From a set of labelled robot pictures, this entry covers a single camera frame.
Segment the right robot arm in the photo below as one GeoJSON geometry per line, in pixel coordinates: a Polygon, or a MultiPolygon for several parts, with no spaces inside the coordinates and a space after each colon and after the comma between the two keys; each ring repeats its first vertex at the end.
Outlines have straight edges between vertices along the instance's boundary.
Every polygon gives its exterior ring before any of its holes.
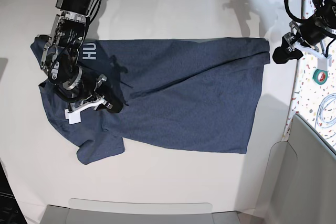
{"type": "Polygon", "coordinates": [[[78,65],[79,50],[102,0],[57,0],[56,15],[46,41],[40,68],[53,85],[53,92],[65,101],[65,117],[70,124],[81,121],[88,108],[119,113],[123,103],[107,85],[107,77],[95,77],[78,65]]]}

